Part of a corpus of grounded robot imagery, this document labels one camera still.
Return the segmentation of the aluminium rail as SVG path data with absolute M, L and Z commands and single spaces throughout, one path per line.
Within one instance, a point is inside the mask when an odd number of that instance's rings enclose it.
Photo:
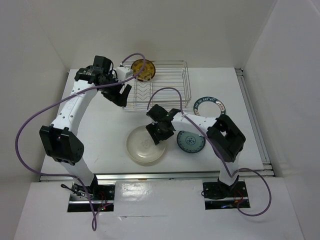
M 248 112 L 248 116 L 252 126 L 255 141 L 257 143 L 258 151 L 262 161 L 263 170 L 260 170 L 260 172 L 263 172 L 263 173 L 261 175 L 265 177 L 274 177 L 275 176 L 274 169 L 270 161 L 270 157 L 265 145 L 265 141 L 262 136 L 258 119 L 256 117 L 256 113 L 255 113 L 254 106 L 249 94 L 249 90 L 245 82 L 244 71 L 242 68 L 235 68 L 234 70 L 235 70 L 235 74 L 241 89 L 242 97 L 244 99 L 244 103 Z
M 261 176 L 275 177 L 275 173 L 272 169 L 256 170 Z M 239 173 L 241 177 L 258 177 L 254 172 L 242 171 Z M 117 181 L 117 180 L 160 180 L 160 179 L 205 179 L 205 178 L 217 178 L 219 173 L 217 171 L 207 172 L 167 172 L 167 173 L 128 173 L 128 174 L 96 174 L 99 181 Z M 71 177 L 66 176 L 41 176 L 40 182 L 50 181 L 68 181 L 72 180 Z

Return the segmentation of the blue patterned small plate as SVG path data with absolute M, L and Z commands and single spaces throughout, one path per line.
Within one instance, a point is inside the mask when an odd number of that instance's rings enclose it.
M 206 145 L 206 139 L 202 135 L 188 131 L 179 131 L 176 142 L 178 147 L 188 154 L 199 153 Z

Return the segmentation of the white plate teal lettered rim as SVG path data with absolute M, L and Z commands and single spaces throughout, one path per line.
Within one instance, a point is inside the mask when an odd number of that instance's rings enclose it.
M 215 97 L 203 96 L 194 102 L 193 113 L 197 116 L 217 118 L 226 113 L 226 107 Z

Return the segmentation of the front aluminium rail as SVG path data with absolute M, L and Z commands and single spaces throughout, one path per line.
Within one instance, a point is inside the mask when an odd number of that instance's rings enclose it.
M 275 177 L 275 173 L 272 169 L 256 170 L 261 176 Z M 241 177 L 258 177 L 254 172 L 242 171 L 239 173 Z M 117 180 L 160 180 L 160 179 L 205 179 L 205 178 L 217 178 L 219 173 L 217 171 L 207 172 L 167 172 L 167 173 L 128 173 L 128 174 L 96 174 L 99 181 L 117 181 Z M 40 182 L 50 181 L 68 181 L 72 180 L 71 177 L 66 176 L 41 176 Z

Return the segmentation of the right side aluminium rail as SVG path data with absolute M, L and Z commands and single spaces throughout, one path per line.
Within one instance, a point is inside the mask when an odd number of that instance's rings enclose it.
M 244 99 L 244 103 L 248 112 L 248 116 L 252 126 L 255 141 L 257 143 L 258 151 L 262 161 L 263 170 L 260 170 L 260 172 L 263 172 L 263 173 L 261 175 L 265 177 L 274 177 L 275 176 L 274 169 L 270 161 L 270 157 L 265 145 L 265 141 L 262 136 L 258 119 L 256 117 L 256 113 L 255 113 L 254 106 L 249 94 L 249 90 L 245 82 L 244 71 L 242 68 L 235 68 L 234 70 L 235 70 L 235 74 L 241 89 L 242 97 Z

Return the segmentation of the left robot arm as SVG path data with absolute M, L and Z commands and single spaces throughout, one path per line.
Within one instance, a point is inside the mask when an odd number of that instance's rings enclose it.
M 127 105 L 132 88 L 123 81 L 134 75 L 133 70 L 123 65 L 113 69 L 112 64 L 110 59 L 97 55 L 92 65 L 80 68 L 74 77 L 71 99 L 66 101 L 55 120 L 39 131 L 46 154 L 67 170 L 76 190 L 88 200 L 97 197 L 102 187 L 83 159 L 85 147 L 77 137 L 80 122 L 99 91 L 97 87 L 101 87 L 106 99 L 119 107 Z

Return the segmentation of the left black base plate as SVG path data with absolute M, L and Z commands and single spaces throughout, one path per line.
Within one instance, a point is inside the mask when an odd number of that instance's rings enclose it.
M 68 213 L 85 213 L 91 212 L 89 199 L 95 212 L 113 212 L 116 185 L 114 183 L 99 185 L 96 193 L 86 194 L 85 191 L 76 184 L 68 187 L 61 184 L 61 187 L 69 190 L 69 202 L 67 207 Z

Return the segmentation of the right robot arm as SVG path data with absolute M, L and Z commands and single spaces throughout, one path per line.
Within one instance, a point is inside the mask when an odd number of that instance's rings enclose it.
M 203 136 L 221 161 L 217 180 L 220 194 L 227 197 L 235 191 L 239 181 L 239 156 L 246 137 L 228 115 L 204 117 L 187 114 L 176 108 L 167 111 L 158 104 L 146 115 L 152 120 L 146 130 L 155 145 L 169 139 L 176 131 Z

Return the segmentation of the yellow brown patterned plate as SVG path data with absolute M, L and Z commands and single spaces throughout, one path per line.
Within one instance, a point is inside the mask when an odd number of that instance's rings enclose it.
M 132 63 L 130 68 L 133 70 L 134 75 L 136 75 L 138 71 L 141 70 L 143 63 L 144 63 L 143 59 L 138 59 Z M 141 70 L 140 74 L 136 76 L 136 79 L 140 82 L 147 82 L 153 79 L 155 74 L 156 74 L 155 65 L 151 61 L 146 59 L 144 68 Z

